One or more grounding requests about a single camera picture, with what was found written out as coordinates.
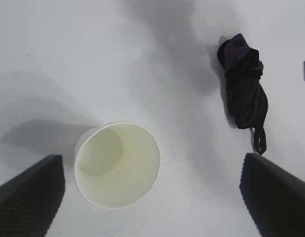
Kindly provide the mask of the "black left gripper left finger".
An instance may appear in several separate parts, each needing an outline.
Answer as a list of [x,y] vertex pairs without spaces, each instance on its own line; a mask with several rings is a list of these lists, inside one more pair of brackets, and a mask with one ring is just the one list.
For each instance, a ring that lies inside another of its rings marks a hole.
[[61,155],[49,155],[0,186],[0,237],[43,237],[65,193]]

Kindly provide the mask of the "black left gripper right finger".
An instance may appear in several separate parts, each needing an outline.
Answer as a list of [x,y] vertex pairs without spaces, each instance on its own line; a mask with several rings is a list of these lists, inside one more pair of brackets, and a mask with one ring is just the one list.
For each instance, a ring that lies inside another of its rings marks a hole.
[[263,237],[305,237],[305,182],[265,157],[247,153],[240,192]]

